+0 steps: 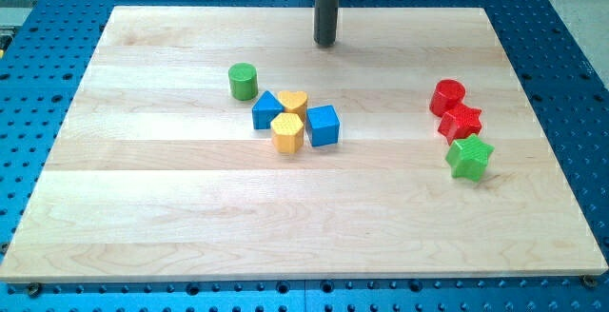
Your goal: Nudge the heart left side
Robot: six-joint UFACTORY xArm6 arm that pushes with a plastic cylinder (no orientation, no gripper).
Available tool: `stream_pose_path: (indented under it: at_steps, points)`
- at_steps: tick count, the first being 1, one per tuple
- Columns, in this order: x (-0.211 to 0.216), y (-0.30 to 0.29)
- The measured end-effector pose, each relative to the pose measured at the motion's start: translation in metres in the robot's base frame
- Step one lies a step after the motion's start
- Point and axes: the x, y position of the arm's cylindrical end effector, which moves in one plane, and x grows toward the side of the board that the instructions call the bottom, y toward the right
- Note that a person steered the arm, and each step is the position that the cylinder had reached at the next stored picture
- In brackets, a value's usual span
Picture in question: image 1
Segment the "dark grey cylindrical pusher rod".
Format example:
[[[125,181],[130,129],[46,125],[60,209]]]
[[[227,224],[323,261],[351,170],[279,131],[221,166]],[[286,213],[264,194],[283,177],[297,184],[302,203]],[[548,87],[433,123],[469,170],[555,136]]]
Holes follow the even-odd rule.
[[[323,48],[336,40],[340,0],[315,0],[313,39]]]

